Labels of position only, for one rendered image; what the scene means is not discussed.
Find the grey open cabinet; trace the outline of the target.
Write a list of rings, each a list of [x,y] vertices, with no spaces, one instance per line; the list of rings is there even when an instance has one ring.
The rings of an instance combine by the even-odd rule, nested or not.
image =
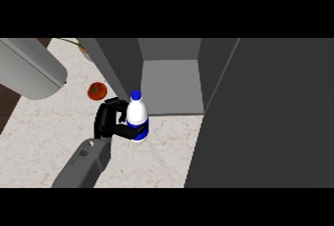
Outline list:
[[[152,116],[205,113],[236,38],[83,38],[80,42],[119,99],[139,90]]]

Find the pale grey rounded cylinder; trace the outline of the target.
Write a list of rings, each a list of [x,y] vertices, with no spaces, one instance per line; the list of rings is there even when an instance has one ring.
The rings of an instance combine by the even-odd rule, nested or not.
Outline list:
[[[37,38],[0,38],[0,84],[29,100],[62,89],[68,72]]]

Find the white blue water bottle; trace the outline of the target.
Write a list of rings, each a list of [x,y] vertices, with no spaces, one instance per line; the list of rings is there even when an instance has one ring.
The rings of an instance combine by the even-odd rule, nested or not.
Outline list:
[[[139,129],[142,125],[146,126],[146,128],[142,130],[139,135],[134,137],[134,142],[142,142],[148,138],[149,134],[149,116],[148,116],[148,110],[146,105],[142,100],[142,92],[139,90],[133,90],[130,92],[130,102],[127,106],[127,126],[133,129]]]

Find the red tomato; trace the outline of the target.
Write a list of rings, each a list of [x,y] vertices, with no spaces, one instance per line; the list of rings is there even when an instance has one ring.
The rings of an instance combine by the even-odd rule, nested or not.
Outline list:
[[[99,101],[106,97],[106,85],[94,82],[87,89],[87,96],[93,101]]]

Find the dark grey cabinet door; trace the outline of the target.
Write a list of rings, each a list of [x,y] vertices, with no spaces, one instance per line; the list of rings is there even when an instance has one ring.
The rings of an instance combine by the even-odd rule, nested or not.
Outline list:
[[[239,41],[185,184],[334,187],[334,39]]]

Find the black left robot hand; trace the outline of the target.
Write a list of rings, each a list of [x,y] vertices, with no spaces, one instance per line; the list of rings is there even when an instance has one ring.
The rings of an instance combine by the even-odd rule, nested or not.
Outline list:
[[[127,121],[128,103],[117,97],[105,100],[94,116],[94,138],[111,138],[114,135],[140,141],[149,133],[149,121],[134,125]]]

